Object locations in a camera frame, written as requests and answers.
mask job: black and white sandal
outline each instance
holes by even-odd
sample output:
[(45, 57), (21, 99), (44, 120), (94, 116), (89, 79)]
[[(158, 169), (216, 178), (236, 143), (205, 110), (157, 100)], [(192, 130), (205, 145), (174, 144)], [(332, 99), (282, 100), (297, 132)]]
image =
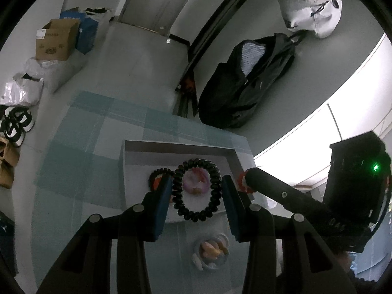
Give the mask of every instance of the black and white sandal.
[(34, 126), (33, 116), (27, 107), (8, 107), (4, 115), (19, 123), (25, 132), (29, 132)]
[(5, 117), (0, 120), (0, 135), (14, 143), (15, 146), (19, 147), (24, 140), (25, 133), (22, 126), (19, 125), (15, 120)]

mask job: pink object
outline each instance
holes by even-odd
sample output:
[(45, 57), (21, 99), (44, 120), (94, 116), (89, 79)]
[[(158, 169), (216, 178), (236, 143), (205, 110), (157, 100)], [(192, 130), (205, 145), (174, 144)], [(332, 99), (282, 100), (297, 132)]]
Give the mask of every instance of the pink object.
[(203, 168), (192, 168), (185, 172), (182, 185), (190, 194), (205, 194), (210, 190), (209, 174)]

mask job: white drawstring bag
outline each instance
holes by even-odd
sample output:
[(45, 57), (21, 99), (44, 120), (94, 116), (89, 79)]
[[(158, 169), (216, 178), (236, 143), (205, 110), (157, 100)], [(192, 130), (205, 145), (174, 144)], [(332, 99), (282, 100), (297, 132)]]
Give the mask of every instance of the white drawstring bag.
[(287, 29), (314, 31), (316, 37), (329, 36), (342, 14), (342, 0), (278, 0)]

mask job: open cardboard tray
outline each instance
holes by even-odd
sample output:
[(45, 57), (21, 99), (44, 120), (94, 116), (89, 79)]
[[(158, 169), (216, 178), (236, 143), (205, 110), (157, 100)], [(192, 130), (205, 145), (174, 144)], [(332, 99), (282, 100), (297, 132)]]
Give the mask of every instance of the open cardboard tray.
[[(145, 194), (150, 191), (148, 178), (158, 168), (177, 169), (184, 161), (195, 158), (204, 158), (215, 163), (221, 176), (230, 175), (234, 182), (243, 168), (234, 149), (211, 146), (186, 145), (179, 143), (165, 143), (156, 141), (123, 142), (120, 156), (120, 184), (123, 184), (126, 208), (142, 202)], [(192, 211), (203, 210), (210, 200), (210, 193), (195, 196), (183, 192), (185, 205)], [(166, 223), (184, 221), (177, 214), (173, 203), (169, 204)], [(218, 206), (220, 213), (225, 211), (221, 200)]]

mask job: blue box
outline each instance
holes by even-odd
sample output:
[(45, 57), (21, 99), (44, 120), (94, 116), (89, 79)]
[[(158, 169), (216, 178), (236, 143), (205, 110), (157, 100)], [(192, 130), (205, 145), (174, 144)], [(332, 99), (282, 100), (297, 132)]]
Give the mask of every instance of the blue box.
[(60, 19), (79, 19), (79, 33), (76, 38), (76, 49), (87, 54), (94, 46), (95, 35), (97, 34), (98, 22), (88, 15), (78, 10), (67, 10), (60, 13)]

